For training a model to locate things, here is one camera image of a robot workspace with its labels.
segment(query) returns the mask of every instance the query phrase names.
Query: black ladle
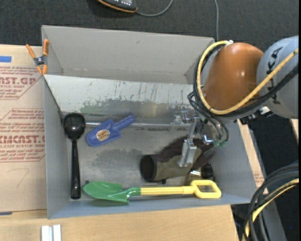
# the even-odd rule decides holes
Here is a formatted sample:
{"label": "black ladle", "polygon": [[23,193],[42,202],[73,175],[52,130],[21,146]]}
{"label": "black ladle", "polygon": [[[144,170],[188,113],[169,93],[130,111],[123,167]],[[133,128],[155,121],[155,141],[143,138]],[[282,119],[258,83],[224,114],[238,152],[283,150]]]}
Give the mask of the black ladle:
{"label": "black ladle", "polygon": [[81,185],[77,141],[85,131],[86,121],[84,116],[79,113],[69,113],[64,117],[62,126],[66,136],[72,143],[70,197],[72,199],[79,199],[81,197]]}

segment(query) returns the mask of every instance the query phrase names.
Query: yellow cable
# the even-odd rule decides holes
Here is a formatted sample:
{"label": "yellow cable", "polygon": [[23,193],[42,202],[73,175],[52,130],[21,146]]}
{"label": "yellow cable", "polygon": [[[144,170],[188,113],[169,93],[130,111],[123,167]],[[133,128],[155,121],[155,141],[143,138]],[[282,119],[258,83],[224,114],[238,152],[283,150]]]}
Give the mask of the yellow cable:
{"label": "yellow cable", "polygon": [[[252,221],[254,222],[255,219],[257,218],[257,216],[263,211],[263,209],[269,205],[273,200],[275,200],[277,197],[279,197],[281,194],[283,194],[284,192],[286,192],[287,190],[295,187],[297,184],[299,183],[299,178],[293,179],[287,183],[285,183],[284,185],[280,186],[279,188],[277,188],[275,191],[273,191],[271,194],[269,194],[266,199],[270,196],[272,196],[273,194],[275,194],[276,192],[278,192],[279,190],[281,190],[281,192],[279,192],[276,196],[274,196],[271,200],[267,201],[264,205],[258,207],[255,211],[253,211],[252,213]],[[249,236],[250,234],[250,224],[249,222],[246,223],[245,225],[245,234],[246,236]]]}
{"label": "yellow cable", "polygon": [[196,79],[196,85],[197,85],[197,90],[198,90],[198,93],[199,93],[199,96],[200,96],[200,99],[203,103],[203,105],[212,113],[214,114],[219,114],[219,115],[222,115],[222,114],[227,114],[227,113],[230,113],[230,112],[233,112],[237,109],[239,109],[240,107],[242,107],[245,103],[247,103],[251,98],[253,98],[265,85],[266,83],[275,76],[275,74],[280,70],[282,69],[282,67],[289,61],[291,60],[298,52],[299,52],[299,49],[297,48],[296,50],[294,50],[292,53],[290,53],[283,61],[281,61],[278,66],[250,93],[248,94],[242,101],[240,101],[238,104],[232,106],[231,108],[228,108],[228,109],[225,109],[225,110],[216,110],[214,108],[212,108],[207,102],[206,102],[206,99],[202,93],[202,89],[201,89],[201,69],[202,69],[202,64],[203,64],[203,61],[205,59],[205,57],[207,56],[208,52],[220,45],[220,44],[230,44],[229,41],[220,41],[220,42],[216,42],[214,43],[213,45],[209,46],[204,54],[202,55],[201,59],[200,59],[200,62],[199,62],[199,65],[198,65],[198,70],[197,70],[197,79]]}

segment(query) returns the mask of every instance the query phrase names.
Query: cable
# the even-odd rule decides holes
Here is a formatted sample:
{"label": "cable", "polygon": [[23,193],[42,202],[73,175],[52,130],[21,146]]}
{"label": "cable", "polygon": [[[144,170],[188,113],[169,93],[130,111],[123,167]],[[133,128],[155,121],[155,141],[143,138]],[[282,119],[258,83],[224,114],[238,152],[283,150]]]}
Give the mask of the cable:
{"label": "cable", "polygon": [[[286,183],[282,184],[279,188],[273,191],[271,194],[263,198],[264,190],[269,188],[270,186],[279,183],[283,180],[287,180]],[[263,209],[269,205],[273,200],[279,197],[281,194],[286,192],[287,190],[298,185],[298,162],[282,167],[275,172],[271,173],[266,177],[263,184],[256,190],[254,195],[252,196],[249,213],[244,220],[243,225],[243,236],[242,240],[248,240],[249,235],[251,234],[252,240],[258,240],[257,235],[254,229],[254,222],[259,215],[262,215]],[[261,229],[261,234],[263,240],[268,241],[268,237],[266,231],[264,229],[264,225],[262,222],[259,222],[259,226]]]}
{"label": "cable", "polygon": [[246,104],[251,98],[253,98],[265,85],[266,83],[275,76],[275,74],[278,73],[278,71],[280,69],[283,68],[283,66],[289,61],[291,60],[297,53],[298,53],[298,48],[296,50],[294,50],[292,53],[290,53],[285,59],[283,59],[278,65],[277,67],[250,93],[248,94],[242,101],[240,101],[238,104],[232,106],[231,108],[225,109],[225,110],[217,110],[212,108],[206,101],[203,93],[202,93],[202,89],[201,89],[201,69],[202,69],[202,65],[203,65],[203,61],[205,60],[205,57],[207,56],[208,52],[210,49],[214,48],[215,46],[219,45],[221,42],[225,42],[226,44],[229,44],[229,41],[220,41],[220,42],[216,42],[215,44],[209,46],[205,52],[203,53],[201,59],[200,59],[200,63],[198,65],[198,71],[197,71],[197,79],[196,79],[196,83],[197,83],[197,89],[200,95],[200,99],[203,103],[203,105],[212,113],[217,114],[217,115],[223,115],[223,114],[227,114],[230,112],[233,112],[237,109],[239,109],[240,107],[242,107],[244,104]]}
{"label": "cable", "polygon": [[[162,10],[161,12],[159,13],[156,13],[156,14],[144,14],[144,13],[140,13],[139,11],[136,11],[136,14],[139,14],[141,16],[146,16],[146,17],[157,17],[157,16],[160,16],[160,15],[163,15],[164,13],[166,13],[169,8],[172,6],[172,3],[173,3],[173,0],[171,0],[168,4],[168,6]],[[217,4],[217,1],[214,0],[214,4],[215,4],[215,9],[216,9],[216,26],[215,26],[215,29],[216,29],[216,41],[219,40],[219,34],[218,34],[218,25],[219,25],[219,8],[218,8],[218,4]]]}
{"label": "cable", "polygon": [[[225,44],[226,44],[225,41],[215,43],[215,45],[214,45],[214,47],[212,47],[212,49],[207,50],[207,54],[210,56],[214,52],[218,51]],[[196,76],[197,76],[196,73],[197,73],[197,71],[198,71],[198,65],[195,67],[195,72],[194,72],[193,92],[191,92],[188,95],[188,100],[189,100],[191,106],[197,112],[202,114],[206,118],[206,120],[209,121],[213,125],[213,127],[216,129],[219,137],[218,137],[218,141],[215,142],[215,145],[216,146],[224,145],[229,140],[229,131],[222,122],[217,120],[209,111],[206,110],[206,108],[203,107],[203,105],[202,105],[202,103],[199,99],[198,90],[196,88]],[[224,134],[221,132],[221,129],[218,125],[220,125],[222,127],[222,129],[224,130],[224,132],[226,134],[225,139],[222,139]]]}
{"label": "cable", "polygon": [[238,110],[235,110],[233,112],[220,115],[219,117],[233,117],[238,116],[247,112],[250,112],[254,108],[259,107],[264,102],[269,100],[272,96],[274,96],[281,88],[283,88],[294,76],[298,74],[298,64],[272,89],[269,90],[269,92],[263,96],[256,97],[254,99],[251,99],[250,101],[253,101],[253,103],[250,103],[249,105],[242,107]]}

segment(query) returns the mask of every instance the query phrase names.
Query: orange clip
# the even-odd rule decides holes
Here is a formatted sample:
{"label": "orange clip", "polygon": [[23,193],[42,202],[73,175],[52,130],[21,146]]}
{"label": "orange clip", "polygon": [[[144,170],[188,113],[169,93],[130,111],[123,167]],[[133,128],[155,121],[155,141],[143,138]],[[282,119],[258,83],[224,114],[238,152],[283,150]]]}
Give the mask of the orange clip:
{"label": "orange clip", "polygon": [[49,40],[45,39],[44,40],[44,45],[43,45],[43,55],[41,57],[36,57],[34,51],[31,49],[31,47],[26,44],[26,47],[29,51],[29,54],[31,56],[31,58],[33,58],[37,69],[39,71],[39,73],[42,74],[46,74],[48,71],[48,67],[47,67],[47,57],[48,57],[48,53],[49,53]]}

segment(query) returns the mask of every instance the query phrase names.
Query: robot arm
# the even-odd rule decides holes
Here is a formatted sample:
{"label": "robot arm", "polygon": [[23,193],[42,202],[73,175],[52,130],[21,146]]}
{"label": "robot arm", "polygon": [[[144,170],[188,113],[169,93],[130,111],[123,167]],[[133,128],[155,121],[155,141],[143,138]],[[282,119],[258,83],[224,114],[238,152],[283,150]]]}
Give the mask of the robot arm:
{"label": "robot arm", "polygon": [[298,36],[265,53],[245,43],[211,45],[195,69],[189,101],[220,142],[228,139],[225,124],[237,119],[245,124],[266,112],[298,118]]}

